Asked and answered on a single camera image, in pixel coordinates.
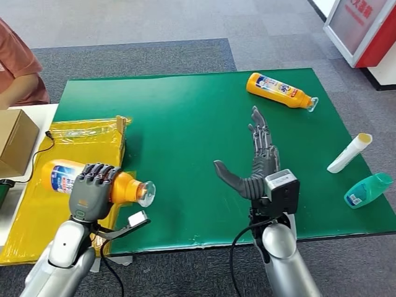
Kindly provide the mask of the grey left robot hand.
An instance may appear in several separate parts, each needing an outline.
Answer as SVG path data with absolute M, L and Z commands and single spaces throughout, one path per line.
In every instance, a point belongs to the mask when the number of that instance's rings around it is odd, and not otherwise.
M 71 216 L 80 222 L 106 218 L 112 208 L 112 190 L 120 167 L 103 163 L 87 164 L 78 174 L 69 196 Z

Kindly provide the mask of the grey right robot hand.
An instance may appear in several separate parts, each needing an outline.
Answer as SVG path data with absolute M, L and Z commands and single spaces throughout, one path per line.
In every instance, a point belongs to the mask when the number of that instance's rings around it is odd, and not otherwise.
M 279 170 L 279 155 L 278 148 L 272 143 L 270 130 L 265 119 L 256 106 L 252 108 L 252 120 L 249 124 L 253 145 L 252 172 L 247 178 L 241 178 L 229 171 L 220 160 L 213 161 L 218 177 L 238 192 L 240 196 L 248 200 L 257 200 L 265 196 L 264 180 L 266 177 Z

